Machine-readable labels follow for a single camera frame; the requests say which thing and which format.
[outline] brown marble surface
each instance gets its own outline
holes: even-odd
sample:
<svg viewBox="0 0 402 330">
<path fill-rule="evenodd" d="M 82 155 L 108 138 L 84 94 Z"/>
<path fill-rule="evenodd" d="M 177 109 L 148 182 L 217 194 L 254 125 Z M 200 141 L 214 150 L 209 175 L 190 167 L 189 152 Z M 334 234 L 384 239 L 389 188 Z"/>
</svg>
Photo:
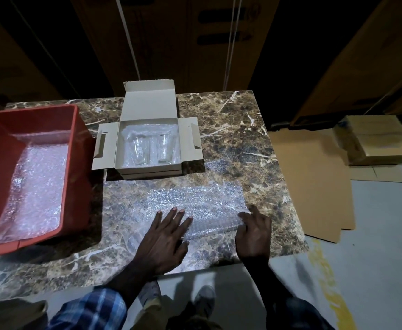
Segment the brown marble surface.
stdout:
<svg viewBox="0 0 402 330">
<path fill-rule="evenodd" d="M 253 93 L 178 94 L 177 98 L 180 117 L 198 117 L 204 165 L 185 166 L 184 176 L 141 181 L 110 181 L 109 170 L 102 183 L 103 173 L 96 172 L 89 228 L 0 256 L 0 300 L 105 282 L 132 259 L 141 240 L 132 217 L 133 204 L 158 188 L 239 181 L 246 203 L 273 218 L 271 256 L 308 249 Z M 95 136 L 99 123 L 118 121 L 123 98 L 25 102 L 8 107 L 66 102 L 79 106 Z M 235 232 L 230 231 L 192 240 L 183 263 L 173 273 L 237 261 Z"/>
</svg>

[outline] khaki pants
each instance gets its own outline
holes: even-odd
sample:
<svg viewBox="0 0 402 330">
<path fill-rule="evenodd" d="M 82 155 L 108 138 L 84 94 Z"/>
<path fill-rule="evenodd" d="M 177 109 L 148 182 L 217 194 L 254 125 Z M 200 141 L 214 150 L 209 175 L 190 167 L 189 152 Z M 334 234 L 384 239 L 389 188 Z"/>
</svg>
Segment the khaki pants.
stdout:
<svg viewBox="0 0 402 330">
<path fill-rule="evenodd" d="M 155 298 L 146 302 L 143 309 L 140 310 L 135 318 L 135 324 L 132 326 L 131 330 L 165 330 L 168 319 L 161 305 L 160 298 Z M 204 327 L 211 330 L 222 329 L 218 324 L 198 315 L 191 316 L 188 319 L 182 319 L 179 323 L 178 328 L 181 327 L 182 329 L 196 328 L 194 325 L 199 323 L 203 323 Z"/>
</svg>

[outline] yellow floor line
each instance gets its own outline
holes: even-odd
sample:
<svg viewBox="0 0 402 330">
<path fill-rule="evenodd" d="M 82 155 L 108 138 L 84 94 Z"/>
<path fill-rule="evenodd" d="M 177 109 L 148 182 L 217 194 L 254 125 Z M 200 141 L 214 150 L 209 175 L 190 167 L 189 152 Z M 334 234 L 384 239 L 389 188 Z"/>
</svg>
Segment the yellow floor line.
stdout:
<svg viewBox="0 0 402 330">
<path fill-rule="evenodd" d="M 337 326 L 339 330 L 355 330 L 357 329 L 351 312 L 345 303 L 345 300 L 339 293 L 333 270 L 330 264 L 324 257 L 320 241 L 313 238 L 309 244 L 308 259 L 314 268 L 319 272 L 320 288 L 322 289 L 325 298 L 330 304 L 330 308 L 334 310 L 337 317 Z"/>
</svg>

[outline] blue plaid shirt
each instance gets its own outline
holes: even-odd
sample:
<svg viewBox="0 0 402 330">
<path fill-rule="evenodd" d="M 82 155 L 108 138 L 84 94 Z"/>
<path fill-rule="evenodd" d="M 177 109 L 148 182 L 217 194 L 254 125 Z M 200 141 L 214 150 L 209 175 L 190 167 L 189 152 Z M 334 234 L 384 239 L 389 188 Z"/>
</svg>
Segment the blue plaid shirt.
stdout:
<svg viewBox="0 0 402 330">
<path fill-rule="evenodd" d="M 120 330 L 126 315 L 120 294 L 109 288 L 96 288 L 65 303 L 45 330 Z"/>
</svg>

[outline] foot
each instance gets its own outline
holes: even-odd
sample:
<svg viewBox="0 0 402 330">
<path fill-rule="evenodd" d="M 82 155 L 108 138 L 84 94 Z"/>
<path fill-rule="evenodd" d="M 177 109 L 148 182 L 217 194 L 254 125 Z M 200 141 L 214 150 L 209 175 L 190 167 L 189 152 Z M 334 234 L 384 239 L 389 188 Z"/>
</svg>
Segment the foot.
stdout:
<svg viewBox="0 0 402 330">
<path fill-rule="evenodd" d="M 196 313 L 199 316 L 209 318 L 213 313 L 213 308 L 215 307 L 215 290 L 209 285 L 204 285 L 199 290 L 193 305 L 195 306 Z"/>
<path fill-rule="evenodd" d="M 147 301 L 155 299 L 161 296 L 160 286 L 156 280 L 145 283 L 142 290 L 138 294 L 138 299 L 140 300 L 142 306 L 146 304 Z"/>
</svg>

